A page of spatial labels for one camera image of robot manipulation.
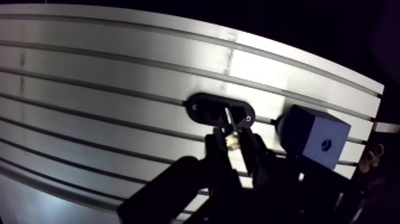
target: aluminum panel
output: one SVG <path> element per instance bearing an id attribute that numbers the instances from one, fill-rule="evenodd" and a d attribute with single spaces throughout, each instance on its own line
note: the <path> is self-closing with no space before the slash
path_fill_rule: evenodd
<path id="1" fill-rule="evenodd" d="M 352 126 L 349 133 L 350 137 L 361 140 L 368 139 L 373 125 L 372 122 L 335 110 L 316 108 L 312 104 L 257 89 L 122 61 L 24 49 L 24 65 L 21 66 L 16 63 L 16 61 L 20 60 L 18 57 L 19 54 L 15 54 L 15 52 L 20 51 L 22 51 L 20 48 L 0 46 L 0 58 L 8 58 L 8 55 L 11 55 L 10 57 L 15 55 L 13 57 L 14 66 L 5 64 L 0 60 L 0 67 L 23 69 L 40 74 L 50 74 L 55 77 L 65 77 L 100 85 L 131 89 L 146 94 L 155 94 L 179 100 L 185 100 L 195 92 L 209 92 L 247 101 L 255 108 L 258 116 L 269 119 L 277 119 L 282 114 L 282 111 L 291 104 L 304 105 L 318 110 L 326 110 L 328 113 L 349 123 Z"/>
<path id="2" fill-rule="evenodd" d="M 0 143 L 0 149 L 1 157 L 6 160 L 17 164 L 24 164 L 24 167 L 49 176 L 62 176 L 62 178 L 67 182 L 107 194 L 129 198 L 132 194 L 143 187 L 143 185 L 139 183 L 98 175 L 93 172 L 87 172 L 82 169 L 57 163 L 34 154 L 25 153 L 4 143 Z M 203 195 L 195 197 L 193 201 L 188 204 L 186 209 L 190 211 L 196 210 L 207 198 L 208 196 Z"/>
<path id="3" fill-rule="evenodd" d="M 118 217 L 72 203 L 0 175 L 0 206 L 4 223 L 118 224 Z"/>
<path id="4" fill-rule="evenodd" d="M 46 183 L 48 185 L 56 186 L 57 188 L 62 188 L 62 189 L 68 190 L 70 192 L 79 194 L 79 195 L 83 195 L 83 196 L 86 196 L 86 197 L 89 197 L 89 198 L 93 198 L 93 199 L 96 199 L 96 200 L 103 201 L 103 202 L 108 203 L 108 204 L 112 204 L 112 205 L 115 205 L 115 206 L 118 206 L 119 204 L 121 204 L 120 200 L 115 200 L 115 199 L 112 199 L 112 198 L 103 197 L 103 196 L 100 196 L 100 195 L 97 195 L 97 194 L 92 194 L 92 193 L 87 192 L 87 191 L 83 191 L 83 190 L 79 190 L 79 189 L 76 189 L 76 188 L 73 188 L 73 187 L 69 187 L 69 186 L 63 185 L 61 183 L 50 181 L 49 179 L 42 178 L 42 177 L 40 177 L 38 175 L 29 173 L 27 171 L 21 170 L 21 169 L 19 169 L 17 167 L 14 167 L 12 165 L 4 163 L 3 161 L 0 161 L 0 167 L 2 169 L 11 170 L 11 171 L 19 173 L 21 175 L 30 177 L 32 179 L 36 179 L 36 180 L 38 180 L 40 182 L 43 182 L 43 183 Z"/>
<path id="5" fill-rule="evenodd" d="M 71 17 L 100 18 L 196 33 L 202 36 L 236 42 L 239 45 L 250 46 L 255 49 L 280 55 L 298 61 L 299 63 L 308 64 L 310 67 L 321 69 L 334 76 L 347 79 L 379 94 L 382 94 L 383 92 L 383 85 L 355 71 L 314 54 L 257 35 L 201 21 L 137 10 L 84 5 L 3 5 L 0 7 L 0 14 L 63 15 Z"/>
<path id="6" fill-rule="evenodd" d="M 231 72 L 238 70 L 241 78 L 245 77 L 245 80 L 249 80 L 248 76 L 252 73 L 248 71 L 249 69 L 252 67 L 257 68 L 256 70 L 260 72 L 259 70 L 262 69 L 261 63 L 266 60 L 266 58 L 246 52 L 235 51 L 233 54 L 230 48 L 210 43 L 122 27 L 58 21 L 0 20 L 0 29 L 8 30 L 8 32 L 0 33 L 0 40 L 3 41 L 42 43 L 109 52 L 211 71 L 218 74 L 229 74 L 229 70 Z M 244 64 L 251 61 L 253 64 L 249 65 L 248 68 L 244 67 Z M 302 71 L 301 69 L 276 61 L 274 62 L 284 66 L 285 70 L 294 74 L 296 80 L 302 80 L 307 84 L 310 80 L 313 80 L 309 77 L 303 79 L 296 76 L 298 71 Z M 327 93 L 324 89 L 316 89 L 315 92 L 310 92 L 308 91 L 308 85 L 299 85 L 297 82 L 291 83 L 289 78 L 287 78 L 286 82 L 291 83 L 291 87 L 284 90 L 305 95 L 317 101 L 333 104 L 366 116 L 375 117 L 380 101 L 378 98 L 354 88 L 346 87 L 344 84 L 324 78 L 315 73 L 306 72 L 306 74 L 310 75 L 311 78 L 325 79 L 326 82 L 332 82 L 332 89 L 335 90 L 335 93 Z M 256 83 L 261 83 L 260 79 L 263 77 L 265 76 L 257 76 Z M 264 82 L 262 84 L 276 88 L 274 82 Z M 297 91 L 298 89 L 302 89 L 303 91 L 295 92 L 291 88 Z"/>
<path id="7" fill-rule="evenodd" d="M 199 136 L 200 139 L 212 131 L 208 126 L 191 121 L 185 109 L 175 105 L 28 77 L 24 79 L 23 89 L 24 92 L 22 94 L 29 99 L 142 125 L 189 133 Z M 252 130 L 260 134 L 266 146 L 269 148 L 276 151 L 284 151 L 279 144 L 279 138 L 276 135 L 274 126 L 255 123 L 252 126 Z M 346 145 L 345 150 L 351 150 L 353 152 L 349 145 Z M 237 163 L 234 163 L 234 166 L 240 171 L 243 171 L 244 164 L 242 160 L 238 160 Z"/>

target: black bracket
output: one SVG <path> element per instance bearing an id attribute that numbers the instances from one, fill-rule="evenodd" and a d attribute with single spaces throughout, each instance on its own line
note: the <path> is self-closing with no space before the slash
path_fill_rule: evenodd
<path id="1" fill-rule="evenodd" d="M 233 123 L 237 128 L 251 127 L 255 120 L 254 110 L 247 102 L 211 94 L 192 95 L 185 102 L 185 107 L 193 121 L 214 127 L 228 125 L 226 108 L 230 110 Z"/>

